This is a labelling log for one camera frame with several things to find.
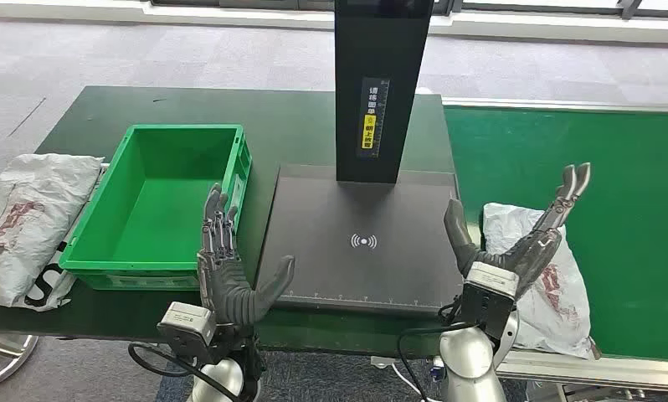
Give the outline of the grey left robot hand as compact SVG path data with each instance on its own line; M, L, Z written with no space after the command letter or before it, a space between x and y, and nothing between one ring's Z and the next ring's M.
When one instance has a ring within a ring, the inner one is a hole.
M246 278L234 233L238 207L225 209L229 196L215 183L203 206L201 246L196 254L202 306L216 322L250 326L260 321L285 292L295 274L295 257L281 258L275 275L254 289Z

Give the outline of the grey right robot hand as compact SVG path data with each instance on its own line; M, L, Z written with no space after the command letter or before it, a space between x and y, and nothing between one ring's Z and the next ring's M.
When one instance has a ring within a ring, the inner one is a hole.
M532 229L502 254L481 250L473 243L462 203L458 199L450 199L443 221L460 274L467 277L477 261L513 272L519 277L515 298L520 299L557 252L562 240L559 228L588 186L590 177L589 162L578 166L567 165L562 172L562 185L556 189L555 198L548 208Z

